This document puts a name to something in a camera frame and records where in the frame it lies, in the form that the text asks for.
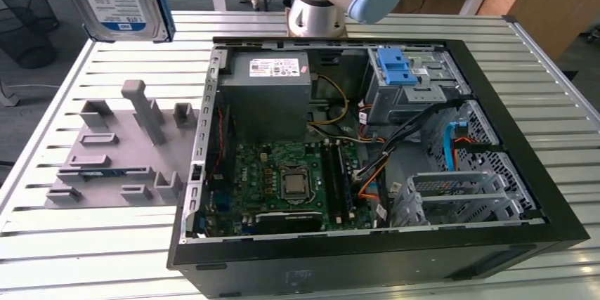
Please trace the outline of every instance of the ram slot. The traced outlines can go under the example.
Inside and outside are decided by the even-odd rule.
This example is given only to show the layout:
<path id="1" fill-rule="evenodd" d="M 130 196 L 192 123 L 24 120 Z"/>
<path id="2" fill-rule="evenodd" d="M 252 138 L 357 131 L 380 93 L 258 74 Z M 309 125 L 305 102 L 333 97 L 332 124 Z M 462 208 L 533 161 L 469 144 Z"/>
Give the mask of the ram slot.
<path id="1" fill-rule="evenodd" d="M 348 209 L 345 206 L 345 185 L 346 179 L 342 168 L 340 147 L 333 144 L 324 144 L 320 147 L 320 160 L 322 177 L 325 183 L 326 211 L 332 222 L 340 224 L 348 219 Z"/>

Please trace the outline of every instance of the white cable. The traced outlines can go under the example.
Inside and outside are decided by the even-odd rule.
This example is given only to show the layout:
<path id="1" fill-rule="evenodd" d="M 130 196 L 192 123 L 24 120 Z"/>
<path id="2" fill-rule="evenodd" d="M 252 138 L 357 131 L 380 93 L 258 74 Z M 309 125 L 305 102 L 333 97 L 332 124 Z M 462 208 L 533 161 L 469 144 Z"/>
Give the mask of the white cable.
<path id="1" fill-rule="evenodd" d="M 346 137 L 346 136 L 329 136 L 329 135 L 325 135 L 324 133 L 320 132 L 318 129 L 314 128 L 314 126 L 312 126 L 312 125 L 308 125 L 308 126 L 312 128 L 312 130 L 314 130 L 325 138 L 338 138 L 338 139 L 342 139 L 342 140 L 349 140 L 349 141 L 356 142 L 356 143 L 370 143 L 370 141 L 362 141 L 362 140 L 358 140 L 356 138 Z"/>
<path id="2" fill-rule="evenodd" d="M 53 86 L 50 84 L 14 84 L 13 86 L 6 86 L 8 88 L 14 87 L 48 87 L 48 88 L 60 88 L 60 86 Z"/>

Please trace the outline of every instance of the black wire mesh bin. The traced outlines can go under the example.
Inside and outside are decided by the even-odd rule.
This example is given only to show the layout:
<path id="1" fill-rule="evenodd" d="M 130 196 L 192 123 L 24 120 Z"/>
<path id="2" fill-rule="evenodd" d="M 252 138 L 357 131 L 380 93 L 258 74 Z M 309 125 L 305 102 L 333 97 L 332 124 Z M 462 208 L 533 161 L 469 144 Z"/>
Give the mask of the black wire mesh bin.
<path id="1" fill-rule="evenodd" d="M 25 25 L 32 25 L 34 30 L 41 32 L 50 32 L 58 27 L 58 19 L 56 19 L 54 12 L 48 3 L 48 0 L 1 0 L 5 6 L 18 16 L 22 13 L 32 13 L 33 16 L 22 17 L 21 20 Z"/>
<path id="2" fill-rule="evenodd" d="M 25 8 L 0 10 L 0 48 L 22 68 L 40 68 L 56 59 L 56 50 Z"/>

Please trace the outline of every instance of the floor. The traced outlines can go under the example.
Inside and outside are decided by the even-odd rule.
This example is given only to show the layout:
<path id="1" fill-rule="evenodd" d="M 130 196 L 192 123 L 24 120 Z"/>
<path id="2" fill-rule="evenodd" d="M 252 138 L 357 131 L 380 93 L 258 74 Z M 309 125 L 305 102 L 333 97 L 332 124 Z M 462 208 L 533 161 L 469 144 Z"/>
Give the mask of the floor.
<path id="1" fill-rule="evenodd" d="M 70 65 L 84 46 L 86 37 L 80 28 L 80 17 L 69 0 L 49 0 L 54 14 L 61 23 L 58 29 L 49 34 L 58 50 L 57 60 L 37 70 L 24 70 L 0 52 L 0 78 L 6 85 L 50 84 L 60 85 L 70 69 Z M 226 0 L 232 11 L 252 11 L 248 3 Z M 169 0 L 174 11 L 210 11 L 210 0 Z M 281 0 L 270 0 L 270 10 L 282 11 Z M 557 64 L 562 70 L 578 70 L 573 80 L 594 107 L 600 109 L 600 43 L 585 44 L 578 38 L 560 58 Z M 13 88 L 20 97 L 20 105 L 12 108 L 0 107 L 0 161 L 14 161 L 36 128 L 37 122 L 52 100 L 54 89 L 48 87 Z M 8 167 L 0 167 L 0 182 L 8 175 Z"/>

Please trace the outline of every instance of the orange wire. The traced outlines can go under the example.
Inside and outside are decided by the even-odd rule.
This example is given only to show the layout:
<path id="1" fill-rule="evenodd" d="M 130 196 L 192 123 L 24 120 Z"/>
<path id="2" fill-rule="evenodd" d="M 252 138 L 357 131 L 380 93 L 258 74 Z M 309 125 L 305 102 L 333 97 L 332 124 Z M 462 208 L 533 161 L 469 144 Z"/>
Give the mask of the orange wire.
<path id="1" fill-rule="evenodd" d="M 368 184 L 374 180 L 374 178 L 377 177 L 377 175 L 378 175 L 378 173 L 381 172 L 381 170 L 384 170 L 386 161 L 389 161 L 389 158 L 385 159 L 384 164 L 378 167 L 378 169 L 377 169 L 377 170 L 374 171 L 374 173 L 370 175 L 370 177 L 369 177 L 366 183 L 362 185 L 362 187 L 361 187 L 361 189 L 360 189 L 360 191 L 358 191 L 358 197 L 361 197 L 361 198 L 373 198 L 373 197 L 377 198 L 377 197 L 373 196 L 373 195 L 364 194 L 364 192 L 365 192 L 365 190 L 366 190 Z"/>
<path id="2" fill-rule="evenodd" d="M 362 129 L 364 129 L 364 128 L 365 128 L 365 125 L 361 124 L 361 125 L 360 125 L 360 128 L 358 128 L 358 140 L 361 140 L 361 141 L 370 141 L 372 138 L 365 137 L 365 135 L 362 134 Z M 385 138 L 377 137 L 377 142 L 378 142 L 378 143 L 385 143 Z"/>
<path id="3" fill-rule="evenodd" d="M 457 157 L 457 154 L 458 154 L 458 150 L 454 149 L 453 150 L 453 154 L 452 154 L 454 170 L 458 170 L 458 157 Z"/>
<path id="4" fill-rule="evenodd" d="M 469 143 L 472 143 L 473 142 L 473 139 L 472 138 L 468 138 L 468 137 L 458 137 L 456 140 L 453 140 L 454 142 L 460 142 L 460 141 L 466 141 L 466 142 L 469 142 Z"/>

